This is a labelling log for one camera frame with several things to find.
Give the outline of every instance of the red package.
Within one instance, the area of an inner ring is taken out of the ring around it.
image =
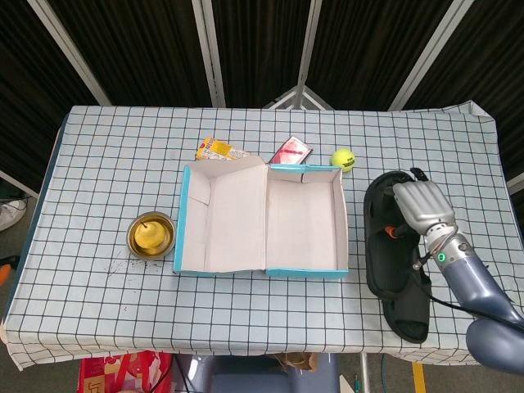
[[[171,392],[172,354],[144,350],[137,354],[82,359],[77,393]]]
[[[313,149],[303,143],[299,138],[290,137],[287,139],[282,147],[278,149],[271,164],[301,164]]]

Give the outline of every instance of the table leg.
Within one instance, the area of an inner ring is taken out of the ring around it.
[[[368,373],[368,354],[360,352],[360,368],[362,369],[362,393],[371,393]]]

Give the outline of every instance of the cable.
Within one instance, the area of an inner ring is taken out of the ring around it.
[[[169,368],[167,370],[165,370],[165,373],[160,377],[158,382],[151,388],[149,393],[153,393],[153,391],[155,391],[155,389],[162,383],[162,381],[165,380],[165,378],[169,374],[169,371],[171,371],[171,366],[173,366],[173,356],[171,356],[171,362],[169,362]]]
[[[418,281],[418,278],[417,278],[415,273],[416,273],[416,271],[412,270],[412,275],[413,275],[413,280],[415,282],[415,285],[418,287],[418,289],[420,289],[424,293],[424,295],[426,295],[427,297],[429,297],[431,300],[435,301],[439,305],[444,305],[446,307],[450,307],[451,309],[456,309],[458,311],[464,311],[464,312],[466,312],[468,314],[471,314],[473,316],[482,317],[482,318],[486,318],[486,319],[491,319],[491,320],[493,320],[495,322],[502,323],[502,324],[504,324],[504,325],[506,325],[506,326],[508,326],[508,327],[510,327],[512,329],[515,329],[515,330],[518,330],[521,333],[524,333],[524,326],[522,326],[520,323],[508,321],[507,319],[500,318],[500,317],[498,317],[496,315],[485,313],[483,311],[477,311],[477,310],[474,310],[474,309],[469,309],[467,307],[462,307],[460,305],[452,305],[451,303],[448,303],[447,301],[443,301],[441,299],[437,299],[431,293],[426,292],[426,289]]]
[[[183,373],[182,365],[180,364],[180,360],[178,360],[178,354],[174,354],[173,357],[174,357],[174,361],[177,362],[177,367],[178,367],[178,370],[180,371],[180,375],[182,376],[183,385],[186,387],[186,392],[189,393],[190,390],[189,390],[189,388],[187,387],[186,376],[185,376],[185,374]]]
[[[386,387],[386,354],[382,354],[382,361],[380,362],[380,378],[382,382],[382,393],[387,393]]]
[[[431,252],[427,252],[419,261],[420,261],[420,267],[424,266],[427,261],[431,258]]]

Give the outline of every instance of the food wrapper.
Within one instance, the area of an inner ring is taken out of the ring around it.
[[[249,153],[236,149],[226,142],[208,137],[196,151],[197,160],[237,160],[249,156]]]

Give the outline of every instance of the metal pole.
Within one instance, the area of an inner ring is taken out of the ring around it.
[[[0,170],[0,178],[3,178],[5,181],[11,183],[13,186],[18,187],[20,190],[25,192],[32,197],[38,198],[38,193],[25,186],[23,183],[20,183],[18,180],[6,174],[3,170]]]
[[[360,368],[362,369],[362,393],[371,393],[368,373],[368,354],[360,352]]]
[[[211,104],[215,108],[225,108],[224,85],[220,68],[219,45],[216,40],[215,18],[211,0],[192,0],[196,31],[202,50],[202,60],[206,70]]]
[[[33,8],[34,13],[43,23],[49,34],[55,40],[56,45],[62,50],[69,63],[73,66],[79,77],[85,83],[93,97],[100,105],[111,105],[109,97],[98,82],[88,63],[76,47],[75,43],[66,31],[66,28],[58,19],[47,0],[27,0]]]
[[[318,17],[322,0],[311,0],[309,6],[308,24],[305,28],[304,47],[302,48],[302,60],[300,61],[300,71],[298,73],[298,83],[296,85],[294,109],[300,109],[302,106],[302,94],[304,93],[305,80],[308,78],[309,64],[311,54],[313,53],[314,36],[317,34]]]
[[[468,12],[469,7],[475,0],[453,0],[448,11],[442,17],[435,32],[426,44],[426,47],[418,57],[417,62],[411,69],[404,84],[400,88],[388,111],[400,111],[424,78],[437,58],[442,48],[448,42],[449,37],[455,31],[460,21]]]
[[[524,172],[508,181],[509,195],[524,190]]]

